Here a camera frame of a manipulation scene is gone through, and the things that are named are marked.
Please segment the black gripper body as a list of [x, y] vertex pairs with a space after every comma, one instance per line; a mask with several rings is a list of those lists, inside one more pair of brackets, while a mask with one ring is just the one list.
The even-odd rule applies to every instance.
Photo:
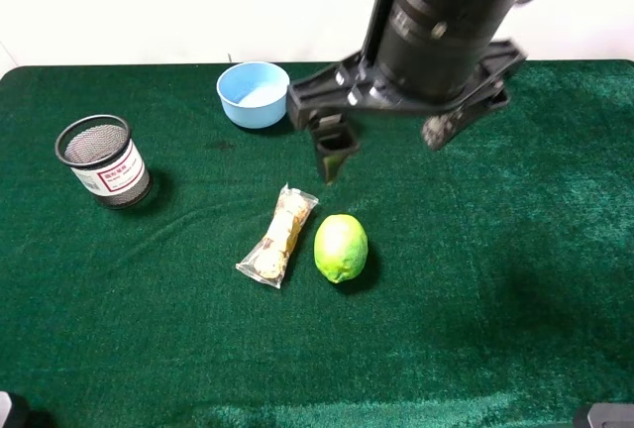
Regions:
[[527, 55], [510, 40], [489, 44], [466, 85], [452, 98], [419, 97], [389, 82], [360, 52], [317, 73], [291, 82], [286, 114], [303, 130], [331, 115], [364, 112], [394, 116], [467, 117], [494, 111], [509, 103], [505, 81]]

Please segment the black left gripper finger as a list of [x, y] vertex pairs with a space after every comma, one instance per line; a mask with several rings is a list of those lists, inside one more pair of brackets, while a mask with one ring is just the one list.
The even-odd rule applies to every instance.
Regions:
[[343, 114], [316, 116], [308, 130], [314, 144], [319, 174], [326, 184], [332, 184], [343, 164], [359, 148], [353, 127]]

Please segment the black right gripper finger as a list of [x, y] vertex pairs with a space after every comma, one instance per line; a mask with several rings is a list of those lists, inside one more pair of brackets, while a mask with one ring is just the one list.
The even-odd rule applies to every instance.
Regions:
[[421, 136], [430, 150], [438, 151], [477, 120], [507, 104], [507, 95], [493, 95], [470, 99], [462, 104], [429, 107]]

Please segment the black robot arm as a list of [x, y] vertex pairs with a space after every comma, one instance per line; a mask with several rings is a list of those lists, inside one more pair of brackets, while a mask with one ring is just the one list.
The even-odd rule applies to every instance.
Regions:
[[424, 142], [438, 150], [505, 106], [505, 78], [525, 54], [495, 33], [531, 1], [375, 0], [362, 48], [287, 89], [287, 115], [311, 134], [322, 178], [334, 181], [359, 149], [352, 112], [420, 116]]

